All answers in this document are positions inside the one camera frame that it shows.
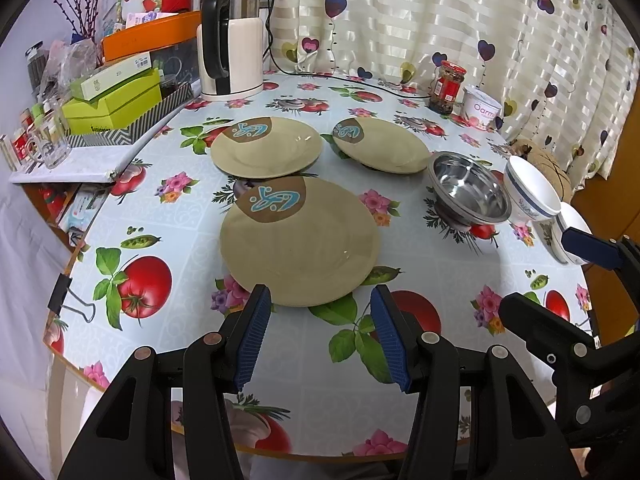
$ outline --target oval plate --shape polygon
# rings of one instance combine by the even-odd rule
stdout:
[[[213,163],[242,178],[275,178],[303,170],[322,152],[311,126],[293,119],[258,117],[223,130],[211,144]]]
[[[358,197],[320,178],[257,184],[226,214],[220,252],[246,290],[263,283],[273,303],[315,306],[369,275],[380,251],[373,216]]]
[[[397,124],[373,117],[349,118],[336,124],[332,135],[338,148],[370,168],[410,174],[427,167],[427,147]]]

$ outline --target orange box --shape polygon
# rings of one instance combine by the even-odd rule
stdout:
[[[109,62],[195,38],[201,21],[200,11],[194,10],[120,30],[102,40],[104,60]]]

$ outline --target floral tablecloth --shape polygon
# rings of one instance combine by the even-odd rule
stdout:
[[[375,218],[382,246],[377,266],[353,293],[313,308],[274,307],[252,381],[227,400],[236,444],[318,456],[405,449],[417,396],[389,384],[368,311],[377,283],[386,283],[423,328],[457,346],[511,349],[551,402],[551,369],[504,329],[498,305],[511,292],[527,293],[588,330],[590,302],[580,267],[553,257],[549,231],[540,226],[505,222],[496,230],[453,231],[434,209],[426,173],[368,169],[341,153],[330,134],[350,116],[377,117],[412,131],[431,151],[463,153],[496,171],[508,157],[503,139],[440,117],[409,99],[411,88],[390,88],[403,98],[385,92],[383,82],[370,88],[352,79],[267,73],[264,91],[250,99],[188,105],[119,178],[86,237],[72,290],[96,303],[95,319],[87,324],[63,310],[46,341],[105,386],[139,346],[184,348],[242,308],[249,293],[225,269],[218,237],[225,212],[252,183],[219,171],[209,149],[234,121],[288,117],[326,141],[304,174],[356,194]],[[86,311],[70,296],[66,304]],[[468,436],[469,398],[463,389],[460,437]]]

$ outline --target red jar lid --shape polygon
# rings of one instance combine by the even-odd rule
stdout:
[[[458,66],[450,61],[443,61],[441,63],[442,66],[445,66],[447,68],[450,68],[451,70],[453,70],[453,72],[458,72],[459,74],[466,74],[466,70],[464,68],[462,68],[461,66]]]

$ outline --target yogurt container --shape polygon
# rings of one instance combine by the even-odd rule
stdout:
[[[500,103],[475,86],[465,86],[462,118],[469,126],[486,131],[502,107]]]

